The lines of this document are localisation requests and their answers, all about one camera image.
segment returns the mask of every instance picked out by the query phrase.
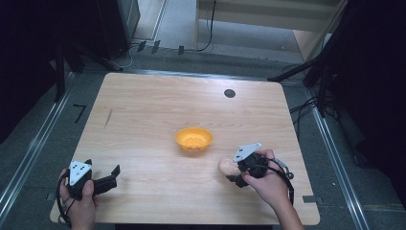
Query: bowl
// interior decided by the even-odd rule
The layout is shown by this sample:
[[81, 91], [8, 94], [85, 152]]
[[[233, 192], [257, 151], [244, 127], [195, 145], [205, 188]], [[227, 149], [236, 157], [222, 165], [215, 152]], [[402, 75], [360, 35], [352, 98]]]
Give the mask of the bowl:
[[187, 127], [179, 130], [175, 139], [184, 151], [204, 151], [213, 141], [213, 135], [202, 127]]

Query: cable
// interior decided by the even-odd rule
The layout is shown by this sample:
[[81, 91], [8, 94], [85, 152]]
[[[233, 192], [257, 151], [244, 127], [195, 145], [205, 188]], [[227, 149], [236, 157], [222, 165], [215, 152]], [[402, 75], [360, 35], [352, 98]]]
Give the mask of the cable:
[[207, 49], [207, 47], [209, 47], [209, 45], [212, 43], [212, 38], [213, 38], [213, 20], [214, 20], [215, 2], [216, 2], [216, 1], [214, 1], [214, 3], [213, 3], [212, 22], [211, 22], [211, 24], [210, 24], [210, 39], [209, 39], [209, 42], [207, 43], [207, 45], [206, 45], [206, 47], [205, 47], [205, 48], [200, 49], [200, 50], [196, 50], [196, 52], [202, 52], [202, 51], [206, 50], [206, 49]]
[[131, 48], [128, 50], [128, 54], [129, 54], [129, 56], [130, 56], [130, 58], [131, 58], [131, 61], [129, 62], [129, 64], [127, 64], [127, 65], [119, 65], [119, 64], [117, 64], [116, 62], [114, 62], [114, 61], [112, 61], [112, 60], [110, 60], [110, 62], [111, 62], [112, 64], [116, 65], [117, 67], [121, 67], [121, 68], [126, 68], [126, 67], [130, 66], [130, 65], [132, 64], [132, 59], [133, 59], [133, 57], [132, 57], [132, 55], [131, 55], [131, 50], [134, 49], [135, 47], [137, 47], [137, 46], [133, 46], [133, 47], [131, 47]]
[[285, 69], [289, 68], [290, 66], [294, 66], [294, 65], [300, 65], [300, 64], [290, 64], [290, 65], [284, 66], [282, 69], [282, 73], [284, 73]]
[[[129, 48], [128, 50], [134, 48], [134, 45], [139, 45], [140, 43], [137, 43], [136, 41], [134, 42], [134, 40], [131, 41], [131, 43], [129, 44]], [[125, 54], [126, 52], [121, 52], [119, 55], [116, 55], [115, 57], [110, 58], [109, 60], [116, 60], [118, 58], [121, 58], [123, 54]]]
[[[293, 121], [293, 125], [296, 125], [296, 136], [298, 138], [298, 141], [300, 141], [300, 132], [301, 132], [301, 130], [300, 130], [300, 128], [301, 128], [300, 122], [301, 122], [301, 118], [304, 115], [308, 114], [315, 106], [318, 106], [318, 105], [319, 105], [319, 101], [317, 100], [317, 97], [312, 97], [312, 98], [308, 99], [307, 101], [305, 101], [303, 104], [295, 106], [295, 107], [289, 109], [289, 112], [291, 114], [293, 114], [294, 112], [298, 112], [298, 116], [297, 116], [296, 120]], [[335, 106], [334, 106], [333, 101], [324, 101], [322, 106], [325, 109], [325, 111], [327, 111], [328, 107], [332, 107], [332, 109], [335, 111]], [[335, 119], [337, 119], [336, 118], [336, 112], [334, 112], [334, 114], [331, 114], [330, 112], [327, 112], [327, 114], [334, 117]]]
[[321, 70], [321, 67], [319, 67], [319, 65], [320, 65], [319, 61], [321, 59], [323, 49], [324, 49], [324, 47], [322, 47], [322, 50], [320, 51], [320, 53], [315, 58], [313, 58], [311, 60], [308, 60], [305, 63], [291, 69], [290, 71], [288, 71], [286, 73], [284, 73], [283, 72], [284, 69], [286, 67], [290, 66], [290, 65], [288, 65], [285, 68], [283, 68], [281, 75], [273, 77], [273, 78], [267, 78], [267, 80], [272, 81], [272, 82], [280, 82], [280, 81], [283, 81], [283, 80], [286, 80], [286, 79], [290, 78], [293, 75], [299, 74], [299, 73], [303, 72], [304, 70], [306, 70], [306, 69], [308, 69], [310, 67], [313, 68], [313, 69], [316, 69], [316, 70]]
[[68, 212], [71, 209], [72, 205], [74, 205], [77, 198], [78, 198], [78, 196], [75, 196], [74, 201], [72, 201], [71, 205], [69, 205], [69, 207], [66, 209], [66, 211], [65, 211], [66, 216], [68, 216]]
[[59, 209], [59, 218], [63, 218], [65, 221], [65, 224], [71, 227], [71, 220], [69, 220], [69, 217], [67, 215], [67, 212], [65, 213], [62, 207], [62, 203], [60, 202], [60, 185], [62, 184], [62, 180], [65, 179], [66, 177], [69, 176], [70, 170], [68, 169], [60, 178], [59, 181], [57, 182], [56, 185], [56, 204], [57, 208]]

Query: wood grain surface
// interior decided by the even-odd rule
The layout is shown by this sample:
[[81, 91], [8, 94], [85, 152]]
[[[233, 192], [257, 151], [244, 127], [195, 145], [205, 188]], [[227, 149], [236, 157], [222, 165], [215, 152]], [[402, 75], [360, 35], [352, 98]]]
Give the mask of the wood grain surface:
[[[184, 127], [208, 129], [213, 142], [183, 152], [175, 134]], [[217, 169], [238, 146], [257, 142], [295, 173], [294, 206], [304, 224], [317, 224], [316, 204], [303, 201], [313, 192], [278, 83], [108, 74], [74, 160], [92, 159], [94, 179], [121, 167], [118, 187], [100, 195], [97, 222], [277, 224], [253, 188], [240, 189]], [[54, 206], [51, 220], [57, 216]]]

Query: metal rail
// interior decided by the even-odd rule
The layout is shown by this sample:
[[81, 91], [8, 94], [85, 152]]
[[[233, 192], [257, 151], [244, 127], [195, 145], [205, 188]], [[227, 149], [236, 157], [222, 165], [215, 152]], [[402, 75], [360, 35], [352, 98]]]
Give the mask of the metal rail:
[[9, 182], [6, 189], [3, 191], [0, 197], [0, 229], [5, 222], [9, 211], [14, 204], [18, 194], [20, 193], [25, 181], [27, 180], [36, 159], [38, 158], [41, 150], [48, 139], [59, 115], [65, 106], [71, 91], [71, 86], [75, 82], [75, 75], [71, 72], [67, 77], [66, 82], [66, 93], [62, 96], [58, 103], [55, 103], [51, 108], [44, 124], [42, 125], [39, 132], [31, 141], [28, 146], [27, 152], [22, 159], [18, 169], [15, 171], [14, 176]]
[[[314, 97], [314, 94], [309, 89], [307, 89], [307, 94], [309, 98]], [[316, 120], [317, 127], [319, 128], [320, 133], [322, 134], [323, 141], [325, 142], [328, 156], [331, 160], [335, 174], [337, 175], [341, 191], [343, 192], [344, 198], [349, 207], [352, 220], [354, 221], [354, 225], [358, 230], [361, 229], [369, 230], [371, 228], [368, 225], [367, 218], [365, 217], [358, 196], [351, 185], [349, 176], [347, 175], [346, 169], [343, 165], [343, 162], [341, 161], [339, 151], [334, 144], [326, 120], [322, 118], [317, 107], [313, 108], [313, 115]]]

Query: hand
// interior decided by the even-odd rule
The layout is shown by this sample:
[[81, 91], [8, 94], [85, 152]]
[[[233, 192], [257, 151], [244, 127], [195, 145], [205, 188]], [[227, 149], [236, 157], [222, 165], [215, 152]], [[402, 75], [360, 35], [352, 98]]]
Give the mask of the hand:
[[[269, 159], [275, 158], [274, 151], [271, 149], [257, 150], [256, 153]], [[268, 166], [275, 170], [281, 170], [273, 161], [269, 161]], [[268, 170], [265, 177], [255, 178], [246, 171], [242, 174], [242, 178], [245, 182], [250, 184], [257, 191], [259, 197], [271, 205], [272, 208], [275, 209], [280, 202], [290, 202], [287, 195], [287, 186], [275, 172]]]
[[65, 185], [66, 178], [60, 184], [60, 198], [65, 203], [68, 210], [68, 217], [72, 223], [72, 229], [93, 229], [95, 225], [96, 207], [98, 206], [97, 197], [93, 197], [94, 184], [92, 180], [86, 181], [82, 190], [82, 200], [74, 200], [69, 197], [68, 188]]
[[[271, 149], [257, 150], [255, 153], [269, 159], [275, 158], [274, 151]], [[275, 170], [281, 170], [272, 161], [268, 162], [268, 166]], [[274, 209], [282, 229], [304, 229], [298, 213], [290, 203], [286, 184], [275, 172], [268, 170], [262, 178], [255, 178], [248, 172], [244, 172], [242, 178], [257, 191], [263, 201]]]

